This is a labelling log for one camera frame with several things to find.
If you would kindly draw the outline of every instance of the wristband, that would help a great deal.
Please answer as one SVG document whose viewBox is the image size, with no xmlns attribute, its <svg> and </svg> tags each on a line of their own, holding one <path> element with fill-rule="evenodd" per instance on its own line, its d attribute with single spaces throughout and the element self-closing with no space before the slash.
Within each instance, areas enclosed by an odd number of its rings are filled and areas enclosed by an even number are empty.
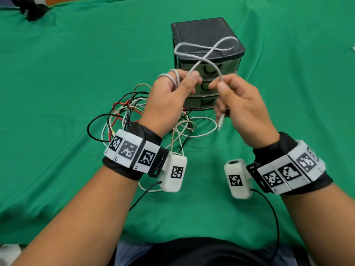
<svg viewBox="0 0 355 266">
<path fill-rule="evenodd" d="M 139 180 L 145 173 L 158 177 L 169 152 L 159 146 L 161 142 L 156 133 L 134 123 L 127 132 L 117 131 L 104 151 L 102 162 L 132 180 Z"/>
<path fill-rule="evenodd" d="M 302 140 L 280 132 L 280 140 L 253 149 L 255 162 L 246 169 L 264 192 L 303 194 L 330 185 L 324 162 Z"/>
</svg>

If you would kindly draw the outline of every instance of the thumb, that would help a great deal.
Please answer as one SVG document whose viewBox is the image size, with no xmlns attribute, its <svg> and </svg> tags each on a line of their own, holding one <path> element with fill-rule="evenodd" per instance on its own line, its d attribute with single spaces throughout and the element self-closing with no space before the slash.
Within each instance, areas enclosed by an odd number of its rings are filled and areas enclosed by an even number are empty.
<svg viewBox="0 0 355 266">
<path fill-rule="evenodd" d="M 225 84 L 223 81 L 219 82 L 217 84 L 217 90 L 219 92 L 219 96 L 221 100 L 228 106 L 231 107 L 231 105 L 235 102 L 235 100 L 238 98 L 238 96 L 233 92 L 233 90 L 228 87 L 227 84 Z"/>
<path fill-rule="evenodd" d="M 181 97 L 183 100 L 193 91 L 195 85 L 200 77 L 200 73 L 198 71 L 192 71 L 190 75 L 184 78 L 181 81 L 178 88 L 174 91 L 175 95 Z"/>
</svg>

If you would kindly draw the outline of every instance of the hand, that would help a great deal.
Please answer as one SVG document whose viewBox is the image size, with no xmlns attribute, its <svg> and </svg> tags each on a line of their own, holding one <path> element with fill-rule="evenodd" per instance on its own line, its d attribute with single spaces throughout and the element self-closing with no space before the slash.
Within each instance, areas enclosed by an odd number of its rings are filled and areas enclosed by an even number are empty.
<svg viewBox="0 0 355 266">
<path fill-rule="evenodd" d="M 218 122 L 229 108 L 233 126 L 248 146 L 261 148 L 280 139 L 280 134 L 273 126 L 266 105 L 255 86 L 236 74 L 229 74 L 223 76 L 223 82 L 220 82 L 218 77 L 208 87 L 219 92 L 214 108 L 216 121 Z"/>
<path fill-rule="evenodd" d="M 151 129 L 161 138 L 179 121 L 185 99 L 190 93 L 195 93 L 196 83 L 202 83 L 198 71 L 193 71 L 189 76 L 187 71 L 178 69 L 177 72 L 182 81 L 175 91 L 173 83 L 166 76 L 154 82 L 144 113 L 139 120 L 140 125 Z M 176 81 L 174 72 L 168 74 Z"/>
</svg>

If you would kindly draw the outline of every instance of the green cloth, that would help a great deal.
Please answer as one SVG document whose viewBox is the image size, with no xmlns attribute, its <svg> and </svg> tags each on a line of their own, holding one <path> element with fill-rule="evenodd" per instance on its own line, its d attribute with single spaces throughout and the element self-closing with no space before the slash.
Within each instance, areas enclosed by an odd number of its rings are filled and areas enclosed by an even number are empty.
<svg viewBox="0 0 355 266">
<path fill-rule="evenodd" d="M 259 88 L 274 125 L 307 142 L 354 198 L 354 7 L 355 0 L 85 0 L 59 4 L 36 22 L 2 8 L 0 243 L 30 242 L 85 185 L 104 151 L 87 124 L 136 84 L 171 69 L 170 24 L 195 19 L 226 19 L 246 47 L 239 74 Z M 96 136 L 103 124 L 92 125 Z M 198 121 L 196 133 L 212 127 Z M 229 192 L 225 162 L 253 160 L 230 120 L 184 150 L 181 190 L 144 196 L 124 237 L 209 236 L 248 248 L 275 241 L 266 201 Z M 144 177 L 142 185 L 154 181 Z M 280 197 L 267 197 L 282 241 L 302 244 Z"/>
</svg>

